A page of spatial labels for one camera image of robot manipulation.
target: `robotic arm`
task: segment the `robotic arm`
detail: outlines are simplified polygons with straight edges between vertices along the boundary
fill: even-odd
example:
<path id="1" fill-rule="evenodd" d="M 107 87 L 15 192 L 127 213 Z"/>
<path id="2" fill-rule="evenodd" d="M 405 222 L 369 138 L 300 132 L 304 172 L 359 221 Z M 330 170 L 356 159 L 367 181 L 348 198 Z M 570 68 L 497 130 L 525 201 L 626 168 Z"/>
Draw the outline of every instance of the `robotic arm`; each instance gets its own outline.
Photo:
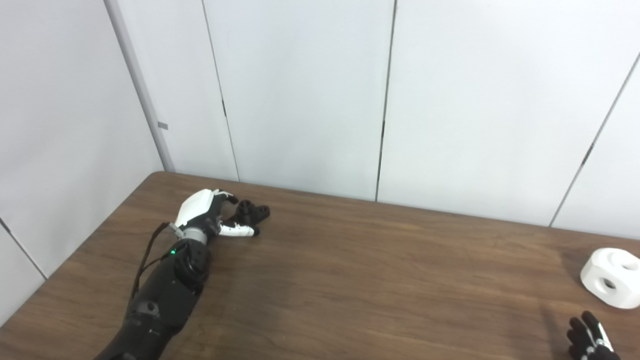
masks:
<path id="1" fill-rule="evenodd" d="M 582 321 L 571 318 L 566 337 L 571 341 L 569 354 L 573 360 L 620 360 L 613 351 L 604 327 L 590 311 L 582 313 Z"/>
<path id="2" fill-rule="evenodd" d="M 238 204 L 236 214 L 222 220 L 222 204 Z M 95 360 L 157 360 L 171 338 L 182 330 L 209 276 L 209 241 L 217 236 L 256 236 L 256 226 L 270 215 L 267 206 L 239 202 L 222 190 L 201 190 L 182 203 L 174 224 L 163 223 L 152 236 L 131 292 L 124 322 Z M 138 289 L 155 237 L 167 226 L 178 240 L 159 258 Z"/>

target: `finger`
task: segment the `finger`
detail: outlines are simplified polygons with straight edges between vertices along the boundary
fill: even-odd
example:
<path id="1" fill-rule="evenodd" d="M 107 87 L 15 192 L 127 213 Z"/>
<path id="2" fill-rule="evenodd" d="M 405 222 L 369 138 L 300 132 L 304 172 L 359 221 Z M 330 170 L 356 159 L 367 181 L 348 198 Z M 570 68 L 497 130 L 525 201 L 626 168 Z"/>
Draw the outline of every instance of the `finger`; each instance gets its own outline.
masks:
<path id="1" fill-rule="evenodd" d="M 591 335 L 593 339 L 602 339 L 602 332 L 600 331 L 600 322 L 596 319 L 595 316 L 589 311 L 585 311 L 582 313 L 582 321 L 587 325 L 587 328 L 591 331 Z"/>
<path id="2" fill-rule="evenodd" d="M 582 321 L 580 321 L 580 319 L 573 317 L 571 318 L 571 320 L 569 320 L 569 325 L 571 325 L 571 328 L 579 335 L 579 336 L 583 336 L 585 338 L 589 337 L 588 331 L 587 331 L 587 327 L 584 326 L 584 324 L 582 323 Z"/>
<path id="3" fill-rule="evenodd" d="M 571 343 L 575 347 L 582 349 L 582 351 L 584 351 L 584 349 L 586 349 L 587 347 L 591 346 L 591 344 L 589 343 L 589 340 L 584 336 L 578 335 L 578 333 L 575 332 L 575 330 L 567 331 L 566 337 L 569 338 L 569 341 L 571 341 Z"/>
<path id="4" fill-rule="evenodd" d="M 590 311 L 583 312 L 582 319 L 589 327 L 589 330 L 593 335 L 595 345 L 601 345 L 608 348 L 610 351 L 613 351 L 613 346 L 611 346 L 607 332 L 604 330 L 600 321 Z"/>
<path id="5" fill-rule="evenodd" d="M 582 360 L 582 356 L 584 355 L 584 353 L 579 350 L 579 348 L 571 345 L 569 347 L 569 355 L 573 360 Z"/>

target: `wooden table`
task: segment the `wooden table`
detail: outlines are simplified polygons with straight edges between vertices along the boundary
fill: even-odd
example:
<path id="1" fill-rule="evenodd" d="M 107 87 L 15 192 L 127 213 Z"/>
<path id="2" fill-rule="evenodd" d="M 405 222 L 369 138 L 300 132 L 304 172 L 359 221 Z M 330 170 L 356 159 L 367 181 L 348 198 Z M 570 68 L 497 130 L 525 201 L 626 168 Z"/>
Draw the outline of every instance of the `wooden table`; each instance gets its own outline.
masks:
<path id="1" fill-rule="evenodd" d="M 97 355 L 151 232 L 202 188 L 272 215 L 257 238 L 211 245 L 207 287 L 164 360 L 568 359 L 567 321 L 583 309 L 624 360 L 640 355 L 640 310 L 578 280 L 595 249 L 640 254 L 640 241 L 155 173 L 0 329 L 0 359 Z M 150 259 L 173 241 L 160 235 Z"/>

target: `white cube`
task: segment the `white cube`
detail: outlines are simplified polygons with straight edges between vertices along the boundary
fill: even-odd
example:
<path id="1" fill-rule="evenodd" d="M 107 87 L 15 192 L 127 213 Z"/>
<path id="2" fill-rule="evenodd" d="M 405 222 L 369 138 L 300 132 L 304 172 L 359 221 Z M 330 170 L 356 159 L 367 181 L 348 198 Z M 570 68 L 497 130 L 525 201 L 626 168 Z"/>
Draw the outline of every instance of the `white cube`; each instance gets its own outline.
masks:
<path id="1" fill-rule="evenodd" d="M 587 290 L 608 305 L 640 306 L 640 259 L 628 251 L 610 247 L 594 251 L 580 278 Z"/>

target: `robotic hand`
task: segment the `robotic hand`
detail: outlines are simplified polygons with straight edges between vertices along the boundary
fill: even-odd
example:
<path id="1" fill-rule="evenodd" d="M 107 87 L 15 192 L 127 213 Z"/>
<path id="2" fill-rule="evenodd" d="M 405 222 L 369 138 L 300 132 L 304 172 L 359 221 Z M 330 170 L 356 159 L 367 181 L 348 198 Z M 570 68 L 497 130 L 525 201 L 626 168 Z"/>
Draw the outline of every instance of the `robotic hand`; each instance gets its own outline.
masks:
<path id="1" fill-rule="evenodd" d="M 236 214 L 221 219 L 222 204 L 238 204 Z M 209 276 L 207 243 L 217 236 L 256 236 L 256 226 L 269 217 L 267 206 L 238 201 L 222 190 L 201 190 L 182 203 L 174 224 L 162 223 L 151 236 L 134 280 L 124 322 L 95 360 L 157 360 L 171 338 L 182 330 Z M 160 258 L 147 262 L 157 235 L 167 226 L 178 237 Z M 139 288 L 140 275 L 159 264 Z"/>
<path id="2" fill-rule="evenodd" d="M 620 360 L 620 356 L 613 352 L 602 324 L 592 313 L 585 311 L 582 321 L 571 318 L 569 324 L 571 330 L 567 331 L 566 337 L 572 343 L 569 354 L 573 360 Z"/>

